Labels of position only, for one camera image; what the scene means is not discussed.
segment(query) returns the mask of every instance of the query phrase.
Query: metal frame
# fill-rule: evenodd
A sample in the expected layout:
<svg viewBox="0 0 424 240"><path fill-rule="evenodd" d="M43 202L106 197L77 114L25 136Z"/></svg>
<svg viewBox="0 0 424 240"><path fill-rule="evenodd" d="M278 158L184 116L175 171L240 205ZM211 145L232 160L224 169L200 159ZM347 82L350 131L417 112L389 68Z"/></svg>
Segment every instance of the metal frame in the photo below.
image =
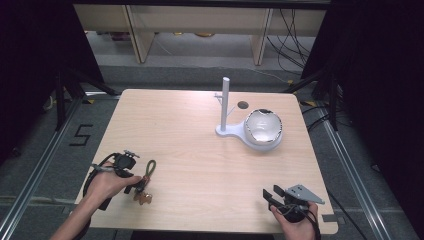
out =
<svg viewBox="0 0 424 240"><path fill-rule="evenodd" d="M68 118L65 120L62 127L54 133L52 139L47 145L46 150L32 171L31 176L28 178L24 188L21 190L19 196L16 198L12 207L9 209L6 217L2 220L0 226L0 236L2 240L10 239L13 232L15 231L15 228L18 226L18 223L24 214L26 207L31 200L31 196L40 184L44 173L49 167L50 162L53 159L53 156L56 153L56 150L58 149L59 144L66 133L66 130L68 129L73 115L77 111L78 107L81 106L81 103L82 99L73 99L67 111Z"/></svg>
<svg viewBox="0 0 424 240"><path fill-rule="evenodd" d="M323 117L327 115L327 111L325 108L320 108L319 114L320 117ZM350 158L338 131L334 131L329 121L325 121L324 126L331 142L333 143L334 149L339 156L340 162L343 165L350 184L352 185L353 191L355 192L356 197L358 198L358 201L364 210L365 216L368 219L375 237L381 240L393 239L386 227L386 224L384 223L382 216L380 215L376 205L369 195L361 177L359 176L359 173L356 170L355 165L353 164L352 159Z"/></svg>
<svg viewBox="0 0 424 240"><path fill-rule="evenodd" d="M72 0L73 4L190 6L233 8L285 8L326 10L330 6L349 7L352 2L334 3L332 0Z"/></svg>

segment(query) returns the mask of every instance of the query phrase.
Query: light wood tabletop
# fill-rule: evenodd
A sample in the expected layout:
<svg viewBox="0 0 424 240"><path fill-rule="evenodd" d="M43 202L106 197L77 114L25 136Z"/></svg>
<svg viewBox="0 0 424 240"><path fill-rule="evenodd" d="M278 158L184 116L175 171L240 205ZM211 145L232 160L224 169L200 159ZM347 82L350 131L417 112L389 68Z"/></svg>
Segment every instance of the light wood tabletop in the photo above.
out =
<svg viewBox="0 0 424 240"><path fill-rule="evenodd" d="M297 102L292 94L230 92L227 124L238 124L255 109L275 112L283 125L281 143L259 152L234 137L220 137L221 105L211 91L125 90L93 162L130 150L140 155L131 170L143 176L157 161L146 188L151 204L119 193L106 211L96 211L91 227L144 230L281 233L262 190L302 184L325 201L318 205L322 234L336 222ZM247 109L237 104L245 101Z"/></svg>

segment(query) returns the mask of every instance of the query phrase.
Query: cable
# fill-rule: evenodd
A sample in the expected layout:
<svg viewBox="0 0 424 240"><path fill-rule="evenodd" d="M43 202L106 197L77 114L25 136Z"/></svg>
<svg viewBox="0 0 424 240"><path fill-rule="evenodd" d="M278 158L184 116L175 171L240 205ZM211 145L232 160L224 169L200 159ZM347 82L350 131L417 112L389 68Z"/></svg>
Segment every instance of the cable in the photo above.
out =
<svg viewBox="0 0 424 240"><path fill-rule="evenodd" d="M166 53L168 53L171 56L174 55L170 51L166 50L166 48L158 40L156 40L156 38L153 38L153 41L155 41L155 43L157 43L159 45L159 47L162 48L163 51L165 51Z"/></svg>
<svg viewBox="0 0 424 240"><path fill-rule="evenodd" d="M109 156L107 156L105 159L103 159L103 161L100 162L99 166L103 166L103 164L105 164L109 158L115 156L116 153L112 153ZM82 191L82 196L84 197L85 194L87 193L88 187L90 186L91 182L93 181L94 177L97 175L98 171L96 169L94 169L93 171L91 171L91 173L88 175L87 180L85 181L84 184L84 188Z"/></svg>
<svg viewBox="0 0 424 240"><path fill-rule="evenodd" d="M311 222L312 227L314 228L314 231L315 231L315 240L321 240L321 231L319 230L318 221L317 221L316 216L311 211L308 210L308 212L310 214L312 214L312 216L314 216L314 219L315 219L315 221L314 221L314 220L312 220L311 217L309 217L308 214L304 213L303 211L299 211L299 212L301 212L306 217L306 219L308 219L309 222Z"/></svg>
<svg viewBox="0 0 424 240"><path fill-rule="evenodd" d="M299 63L294 58L292 58L289 55L287 55L286 53L282 52L281 49L283 48L283 46L281 46L280 48L278 48L277 46L274 45L274 43L271 41L271 39L268 36L266 38L268 39L269 43L274 48L274 50L278 53L279 56L281 55L281 56L285 57L287 60L289 60L290 62L294 63L295 65L297 65L300 68L303 68L304 67L303 64Z"/></svg>
<svg viewBox="0 0 424 240"><path fill-rule="evenodd" d="M317 106L317 107L311 107L311 108L306 109L305 111L303 111L303 112L302 112L302 114L305 114L305 113L307 113L307 112L309 112L309 111L311 111L311 110L319 109L319 108L327 108L327 106Z"/></svg>
<svg viewBox="0 0 424 240"><path fill-rule="evenodd" d="M318 120L316 120L315 122L313 122L313 123L309 124L309 125L307 126L308 132L312 131L312 129L314 129L314 128L315 128L316 126L318 126L320 123L324 122L325 120L328 120L328 117L329 117L329 116L330 116L329 114L326 114L326 115L324 115L324 116L320 117L320 118L319 118Z"/></svg>
<svg viewBox="0 0 424 240"><path fill-rule="evenodd" d="M283 14L283 11L280 9L280 14L281 14L281 17L283 18L283 21L284 21L284 24L286 25L286 28L287 28L287 36L286 36L286 38L285 38L285 40L284 40L284 42L282 42L282 44L288 49L288 50L290 50L290 51L292 51L292 52L295 52L295 53L298 53L299 54L299 56L300 56L300 58L302 59L302 62L303 62L303 64L305 64L306 63L306 59L305 59L305 56L306 57L308 57L307 55L305 55L305 54L303 54L303 52L302 52L302 50L300 49L300 47L301 48L303 48L306 52L308 52L308 53L310 53L309 52L309 50L307 50L300 42L299 42L299 40L297 39L297 32L296 32L296 23L295 23L295 18L296 18L296 10L294 10L294 9L292 9L292 22L290 23L290 27L289 27L289 25L288 25L288 23L287 23L287 21L286 21L286 19L285 19L285 17L284 17L284 14ZM289 47L287 47L286 45L285 45L285 43L286 43L286 41L287 41L287 38L288 37L291 37L292 38L292 41L293 41L293 43L295 44L295 46L296 46L296 48L297 48L297 51L295 51L295 50L293 50L293 49L291 49L291 48L289 48Z"/></svg>
<svg viewBox="0 0 424 240"><path fill-rule="evenodd" d="M336 121L337 121L337 123L338 123L338 124L340 124L340 125L343 125L343 126L345 126L345 127L353 128L352 124L346 124L346 123L341 122L341 121L339 121L339 120L336 120Z"/></svg>
<svg viewBox="0 0 424 240"><path fill-rule="evenodd" d="M355 226L356 230L358 230L359 234L361 234L361 236L367 240L367 237L365 236L365 234L361 231L361 229L359 228L359 226L355 223L355 221L353 221L353 219L350 217L350 215L346 212L346 210L343 208L343 206L340 204L339 201L337 201L337 199L334 197L334 195L330 192L330 190L327 189L327 193L328 195L330 195L330 197L334 200L334 202L337 203L337 205L340 207L340 209L343 211L343 213L346 215L346 217L350 220L350 222L353 224L353 226Z"/></svg>
<svg viewBox="0 0 424 240"><path fill-rule="evenodd" d="M297 207L297 205L295 205L295 204L281 206L281 208L289 208L289 210L287 210L287 212L285 212L285 213L281 212L281 210L280 210L279 208L278 208L278 210L280 210L281 215L286 216L286 215L288 215L291 211L293 211L293 209L295 209L296 207Z"/></svg>
<svg viewBox="0 0 424 240"><path fill-rule="evenodd" d="M190 68L192 68L192 67L194 67L194 68L200 68L200 69L202 69L202 68L204 68L204 69L214 69L214 68L217 68L217 69L234 69L234 68L230 68L230 67L222 67L222 66L203 67L203 66L189 65L189 64L180 64L180 63L177 63L177 65L180 65L180 66L183 66L183 67L190 67ZM279 78L278 76L276 76L276 75L274 75L274 74L264 73L264 72L261 72L261 71L259 71L259 70L252 69L252 68L238 68L238 69L250 70L250 71L253 71L253 72L256 72L256 73L262 74L262 75L266 75L266 76L270 76L270 77L276 78L276 79L280 80L280 81L281 81L281 82L283 82L283 83L288 83L288 81L283 80L283 79Z"/></svg>

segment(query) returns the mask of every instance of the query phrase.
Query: small round object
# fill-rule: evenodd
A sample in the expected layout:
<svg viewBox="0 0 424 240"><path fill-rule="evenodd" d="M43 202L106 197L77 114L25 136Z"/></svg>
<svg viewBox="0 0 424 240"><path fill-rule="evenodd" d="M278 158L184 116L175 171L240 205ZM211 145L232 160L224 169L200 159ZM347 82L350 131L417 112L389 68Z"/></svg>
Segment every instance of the small round object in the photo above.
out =
<svg viewBox="0 0 424 240"><path fill-rule="evenodd" d="M254 110L244 122L246 138L256 145L272 144L280 137L282 129L280 118L267 109Z"/></svg>
<svg viewBox="0 0 424 240"><path fill-rule="evenodd" d="M237 107L239 107L240 109L247 109L249 107L249 103L245 101L240 101L237 103Z"/></svg>

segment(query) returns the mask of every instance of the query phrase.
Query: aluminum rail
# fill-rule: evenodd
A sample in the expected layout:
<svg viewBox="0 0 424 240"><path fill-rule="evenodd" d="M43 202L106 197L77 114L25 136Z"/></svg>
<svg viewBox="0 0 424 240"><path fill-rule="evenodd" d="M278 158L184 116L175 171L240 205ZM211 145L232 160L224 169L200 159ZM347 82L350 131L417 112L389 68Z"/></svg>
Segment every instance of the aluminum rail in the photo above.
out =
<svg viewBox="0 0 424 240"><path fill-rule="evenodd" d="M73 115L75 114L78 107L81 106L81 103L82 99L73 99L67 111L68 118L63 123L62 127L53 134L52 139L50 140L46 150L43 152L43 155L32 171L31 176L28 178L24 188L21 190L12 207L9 209L6 217L2 220L0 226L0 236L2 240L10 239L13 232L15 231L15 228L21 220L21 217L24 214L32 195L34 194L35 190L41 182L42 177L44 176L44 173L49 167L50 162L53 159L53 156L56 153L56 150L58 149L64 134L66 133Z"/></svg>
<svg viewBox="0 0 424 240"><path fill-rule="evenodd" d="M324 108L321 108L319 111L320 117L327 115L327 111ZM352 159L347 152L342 139L337 131L333 130L329 121L324 122L325 129L330 137L331 142L333 143L334 148L336 149L337 155L339 156L340 162L343 165L343 168L347 174L347 177L352 185L352 188L358 198L359 203L361 204L362 209L364 210L365 216L368 219L368 222L374 232L374 235L377 239L381 240L390 240L393 239L384 223L383 218L381 217L376 205L374 204L371 196L368 193L361 177L359 176L358 171L355 168L355 165L352 162Z"/></svg>

